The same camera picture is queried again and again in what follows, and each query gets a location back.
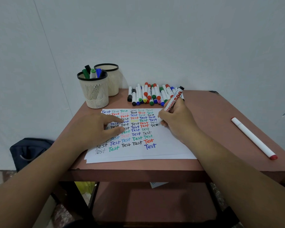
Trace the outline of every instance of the pen holder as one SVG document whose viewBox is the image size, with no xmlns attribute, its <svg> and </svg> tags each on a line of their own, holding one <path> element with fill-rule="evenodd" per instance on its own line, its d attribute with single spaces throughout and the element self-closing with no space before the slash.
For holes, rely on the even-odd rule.
<svg viewBox="0 0 285 228">
<path fill-rule="evenodd" d="M 102 69 L 108 73 L 109 97 L 118 94 L 119 82 L 121 79 L 121 73 L 118 70 L 119 69 L 118 65 L 111 63 L 103 63 L 95 65 L 94 69 Z"/>
<path fill-rule="evenodd" d="M 87 106 L 92 109 L 99 109 L 109 104 L 108 74 L 102 70 L 99 78 L 84 78 L 83 72 L 77 74 Z"/>
</svg>

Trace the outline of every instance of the left hand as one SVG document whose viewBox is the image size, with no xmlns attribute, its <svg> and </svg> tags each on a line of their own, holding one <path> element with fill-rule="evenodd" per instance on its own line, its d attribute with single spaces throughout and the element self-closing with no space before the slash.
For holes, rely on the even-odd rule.
<svg viewBox="0 0 285 228">
<path fill-rule="evenodd" d="M 125 128 L 122 126 L 105 130 L 111 122 L 123 122 L 123 120 L 116 116 L 102 113 L 83 116 L 74 122 L 68 131 L 62 134 L 56 142 L 67 143 L 81 153 L 124 132 Z"/>
</svg>

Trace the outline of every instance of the yellow object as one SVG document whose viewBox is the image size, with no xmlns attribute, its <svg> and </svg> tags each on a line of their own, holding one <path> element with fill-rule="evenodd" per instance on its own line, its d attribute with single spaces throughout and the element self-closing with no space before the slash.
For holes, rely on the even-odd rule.
<svg viewBox="0 0 285 228">
<path fill-rule="evenodd" d="M 95 182 L 94 181 L 75 181 L 75 184 L 81 194 L 84 194 L 84 193 L 92 194 Z"/>
</svg>

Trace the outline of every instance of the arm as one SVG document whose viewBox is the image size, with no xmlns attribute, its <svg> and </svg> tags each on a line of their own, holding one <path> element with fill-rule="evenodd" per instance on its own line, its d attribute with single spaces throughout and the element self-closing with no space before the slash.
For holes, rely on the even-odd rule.
<svg viewBox="0 0 285 228">
<path fill-rule="evenodd" d="M 60 177 L 80 153 L 122 133 L 123 127 L 104 130 L 112 115 L 84 116 L 42 155 L 0 186 L 0 227 L 32 227 Z"/>
<path fill-rule="evenodd" d="M 182 100 L 170 112 L 160 111 L 162 125 L 194 153 L 243 225 L 285 227 L 285 188 L 201 131 Z"/>
</svg>

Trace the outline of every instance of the hand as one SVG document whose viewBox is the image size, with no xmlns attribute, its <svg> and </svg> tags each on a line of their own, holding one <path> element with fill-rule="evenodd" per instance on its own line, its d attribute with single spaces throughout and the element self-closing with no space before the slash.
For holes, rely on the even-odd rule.
<svg viewBox="0 0 285 228">
<path fill-rule="evenodd" d="M 116 116 L 102 113 L 83 116 L 74 122 L 68 131 L 62 134 L 56 142 L 67 143 L 81 153 L 124 132 L 125 128 L 122 126 L 105 130 L 111 122 L 123 122 L 123 120 Z"/>
<path fill-rule="evenodd" d="M 167 106 L 169 101 L 170 99 L 165 103 L 164 107 Z M 181 98 L 177 99 L 169 112 L 164 111 L 164 109 L 159 111 L 158 117 L 163 119 L 161 124 L 165 127 L 169 127 L 172 134 L 182 143 L 186 143 L 196 129 L 199 129 L 191 111 L 186 107 Z"/>
</svg>

